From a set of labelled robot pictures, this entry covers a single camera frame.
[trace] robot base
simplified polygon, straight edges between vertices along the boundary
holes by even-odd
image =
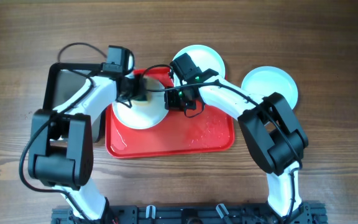
[[[241,206],[227,206],[229,221],[233,224],[279,224],[269,205],[266,203],[252,203]],[[219,217],[215,207],[155,207],[154,218],[146,218],[146,207],[110,206],[118,216],[120,224],[197,224],[194,217],[204,224],[227,223]],[[299,215],[291,224],[327,224],[325,205],[322,203],[303,202],[298,209]],[[70,208],[52,210],[51,224],[86,223],[73,216]]]

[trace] wooden table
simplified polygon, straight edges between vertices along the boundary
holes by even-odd
[[[0,0],[0,223],[49,223],[51,209],[66,205],[60,195],[25,188],[17,167],[48,68],[70,42],[125,46],[139,68],[205,44],[221,54],[236,85],[255,67],[284,69],[298,85],[296,115],[310,140],[300,195],[325,203],[330,223],[358,223],[358,3],[6,2]],[[63,57],[102,61],[85,47]],[[235,127],[233,147],[219,153],[117,160],[102,140],[92,177],[113,205],[264,202],[266,176]]]

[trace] red placemat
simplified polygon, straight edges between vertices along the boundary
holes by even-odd
[[[155,68],[148,76],[172,86],[168,72],[169,68]],[[212,106],[206,105],[194,118],[187,118],[182,111],[169,111],[159,124],[145,130],[123,125],[111,105],[106,110],[106,149],[118,159],[223,151],[233,142],[232,118]]]

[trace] brown wooden table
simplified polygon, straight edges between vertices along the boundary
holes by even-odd
[[[298,85],[296,115],[310,140],[300,195],[325,203],[330,223],[358,223],[358,3],[7,2],[0,0],[0,223],[48,223],[51,209],[66,205],[60,195],[25,188],[17,167],[32,114],[42,106],[48,68],[70,42],[125,46],[139,68],[205,44],[221,54],[236,85],[255,67],[284,69]],[[63,57],[102,61],[85,47]],[[92,176],[113,205],[264,202],[266,176],[235,125],[233,147],[219,153],[117,160],[102,140]]]

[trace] white plate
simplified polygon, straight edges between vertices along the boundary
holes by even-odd
[[[253,98],[262,99],[277,92],[285,97],[293,109],[298,102],[298,88],[295,81],[285,71],[271,66],[263,66],[250,71],[243,79],[241,88]]]
[[[191,45],[187,46],[184,49],[181,49],[175,56],[174,60],[183,55],[184,53],[187,53],[193,62],[196,64],[196,66],[199,66],[202,72],[204,72],[207,69],[212,69],[217,71],[220,76],[223,78],[226,75],[226,69],[224,67],[224,62],[222,57],[211,47],[207,47],[205,45]],[[179,86],[179,79],[176,75],[173,76],[173,84],[175,86]]]
[[[164,86],[158,80],[150,77],[145,78],[147,79],[146,87],[148,89],[164,89]],[[151,128],[164,119],[168,110],[165,109],[164,92],[147,92],[147,99],[145,102],[132,100],[131,109],[121,103],[114,102],[112,110],[116,118],[128,128]]]

